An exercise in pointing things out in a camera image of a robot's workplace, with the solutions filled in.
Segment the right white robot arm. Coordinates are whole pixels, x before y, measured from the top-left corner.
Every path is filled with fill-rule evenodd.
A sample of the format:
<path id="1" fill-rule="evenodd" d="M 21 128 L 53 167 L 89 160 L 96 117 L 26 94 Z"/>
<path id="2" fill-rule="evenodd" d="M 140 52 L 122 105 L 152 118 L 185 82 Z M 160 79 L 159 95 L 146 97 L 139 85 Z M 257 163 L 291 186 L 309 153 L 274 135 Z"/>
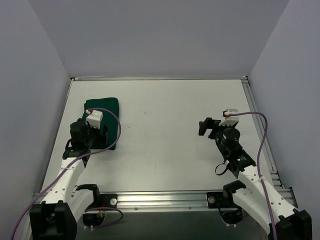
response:
<path id="1" fill-rule="evenodd" d="M 206 118 L 199 122 L 198 134 L 210 130 L 226 169 L 236 178 L 224 185 L 222 200 L 227 206 L 246 211 L 266 232 L 270 240 L 311 240 L 312 218 L 305 210 L 289 203 L 259 172 L 258 163 L 243 149 L 237 123 L 222 124 Z"/>

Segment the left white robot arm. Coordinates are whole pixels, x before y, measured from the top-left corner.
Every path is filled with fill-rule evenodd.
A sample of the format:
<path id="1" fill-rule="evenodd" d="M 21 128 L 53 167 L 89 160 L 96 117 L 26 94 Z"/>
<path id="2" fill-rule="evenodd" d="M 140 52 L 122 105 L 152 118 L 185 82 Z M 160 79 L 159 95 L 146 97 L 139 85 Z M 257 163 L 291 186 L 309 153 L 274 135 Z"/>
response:
<path id="1" fill-rule="evenodd" d="M 29 211 L 34 240 L 74 240 L 77 218 L 70 203 L 76 182 L 84 171 L 91 147 L 107 140 L 108 127 L 100 119 L 78 119 L 70 125 L 70 139 L 65 145 L 60 170 L 41 203 Z"/>

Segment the green surgical cloth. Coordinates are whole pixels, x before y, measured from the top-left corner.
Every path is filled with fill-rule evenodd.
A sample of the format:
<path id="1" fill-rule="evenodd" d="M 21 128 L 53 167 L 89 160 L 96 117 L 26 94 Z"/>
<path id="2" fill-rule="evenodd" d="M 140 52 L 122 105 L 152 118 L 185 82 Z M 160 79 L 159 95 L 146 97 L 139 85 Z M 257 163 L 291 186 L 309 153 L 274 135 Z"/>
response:
<path id="1" fill-rule="evenodd" d="M 111 111 L 118 119 L 120 113 L 119 100 L 115 97 L 107 97 L 100 99 L 88 99 L 84 103 L 84 110 L 92 108 L 103 108 Z M 118 121 L 107 111 L 102 111 L 103 117 L 100 124 L 100 129 L 94 129 L 97 133 L 94 144 L 91 149 L 102 150 L 109 147 L 115 142 L 118 137 Z"/>

